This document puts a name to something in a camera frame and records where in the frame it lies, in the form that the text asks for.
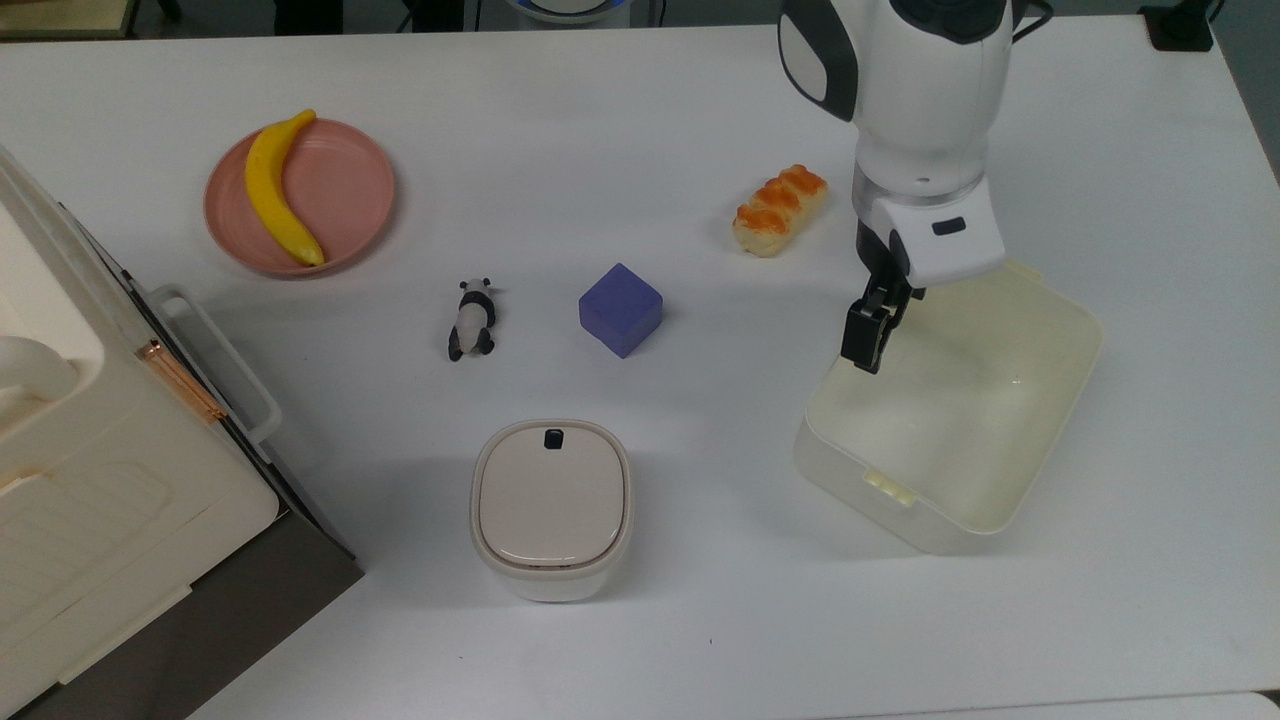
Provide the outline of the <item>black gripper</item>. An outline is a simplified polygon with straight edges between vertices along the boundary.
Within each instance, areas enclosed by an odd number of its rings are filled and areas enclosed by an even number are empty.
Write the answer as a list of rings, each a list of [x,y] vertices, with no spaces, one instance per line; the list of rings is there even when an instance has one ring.
[[[847,310],[840,356],[863,372],[877,374],[887,338],[900,325],[911,300],[924,299],[927,290],[908,282],[909,258],[897,231],[881,236],[859,222],[856,250],[870,277],[864,296]]]

